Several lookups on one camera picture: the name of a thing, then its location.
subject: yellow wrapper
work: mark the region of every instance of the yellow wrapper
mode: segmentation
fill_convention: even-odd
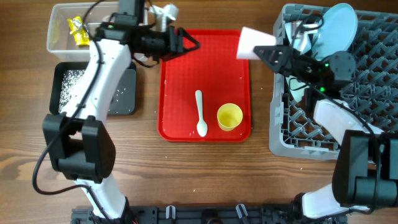
[[[87,46],[90,45],[90,38],[86,30],[83,28],[83,21],[80,16],[76,16],[73,19],[67,19],[70,34],[73,35],[77,46]]]

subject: spoon handle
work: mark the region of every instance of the spoon handle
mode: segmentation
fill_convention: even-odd
[[[203,97],[202,97],[202,93],[200,90],[197,90],[195,92],[195,97],[197,99],[199,120],[203,120]]]

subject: black container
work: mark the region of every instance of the black container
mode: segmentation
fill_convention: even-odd
[[[85,70],[87,65],[88,62],[61,62],[55,67],[49,108],[52,114],[59,114],[62,82],[68,75],[67,72]],[[136,109],[136,85],[136,65],[132,63],[119,81],[109,106],[108,115],[130,115],[134,113]]]

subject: wood grain surface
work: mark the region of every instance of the wood grain surface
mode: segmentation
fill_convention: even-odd
[[[81,0],[2,0],[0,3],[0,223],[69,223],[71,209],[90,203],[81,190],[37,194],[32,171],[45,147],[42,122],[49,113],[53,71],[59,60],[46,50],[47,28],[56,3]],[[180,9],[176,26],[241,29],[272,33],[290,1],[172,1]],[[355,9],[398,12],[398,1],[346,1]],[[164,6],[168,1],[154,1]],[[296,3],[333,6],[332,0]],[[114,175],[131,205],[236,205],[289,202],[300,192],[329,184],[334,161],[273,155],[269,104],[274,76],[261,62],[250,63],[252,134],[240,144],[170,143],[157,132],[159,67],[138,70],[138,109],[109,117],[117,149]],[[46,158],[39,173],[43,189],[73,184]],[[398,210],[353,215],[350,223],[398,223]]]

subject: yellow object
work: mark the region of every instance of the yellow object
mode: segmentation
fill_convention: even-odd
[[[217,120],[223,131],[232,131],[242,122],[243,112],[238,105],[227,103],[218,109]]]
[[[70,28],[70,34],[73,35],[76,41],[77,46],[86,46],[90,45],[90,38],[88,37],[88,34],[86,30],[83,28],[83,21],[80,16],[76,16],[73,19],[67,19],[69,28]]]

